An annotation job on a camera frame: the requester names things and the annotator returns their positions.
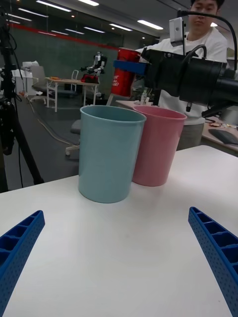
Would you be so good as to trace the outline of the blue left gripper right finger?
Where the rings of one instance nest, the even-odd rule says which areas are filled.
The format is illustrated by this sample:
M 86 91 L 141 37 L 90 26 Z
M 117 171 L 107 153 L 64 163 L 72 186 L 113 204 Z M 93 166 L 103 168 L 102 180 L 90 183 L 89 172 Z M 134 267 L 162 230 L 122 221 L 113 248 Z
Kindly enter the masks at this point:
M 232 316 L 238 316 L 238 238 L 195 207 L 188 222 Z

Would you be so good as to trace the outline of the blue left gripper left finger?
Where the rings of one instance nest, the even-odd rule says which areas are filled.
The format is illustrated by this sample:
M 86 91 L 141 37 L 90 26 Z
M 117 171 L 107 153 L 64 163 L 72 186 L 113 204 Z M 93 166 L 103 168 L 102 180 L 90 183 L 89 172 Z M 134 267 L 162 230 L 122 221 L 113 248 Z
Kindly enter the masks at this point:
M 0 316 L 44 226 L 44 214 L 39 210 L 0 237 Z

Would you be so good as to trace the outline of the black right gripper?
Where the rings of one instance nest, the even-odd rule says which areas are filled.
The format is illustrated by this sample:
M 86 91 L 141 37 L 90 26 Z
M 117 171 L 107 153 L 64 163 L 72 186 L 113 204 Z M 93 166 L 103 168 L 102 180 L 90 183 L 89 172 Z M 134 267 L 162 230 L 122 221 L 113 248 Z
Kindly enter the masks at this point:
M 184 61 L 185 56 L 144 48 L 140 57 L 147 63 L 115 60 L 114 68 L 144 75 L 146 87 L 163 90 L 173 97 L 178 97 L 187 66 L 187 61 Z

